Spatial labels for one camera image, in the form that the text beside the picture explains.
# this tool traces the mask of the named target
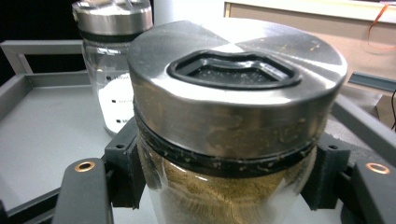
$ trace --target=jar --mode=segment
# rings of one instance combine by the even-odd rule
[[[79,1],[73,4],[83,57],[106,130],[114,135],[134,116],[127,52],[152,27],[149,1]]]
[[[128,54],[158,221],[281,223],[313,168],[344,57],[300,30],[229,18],[155,27]]]

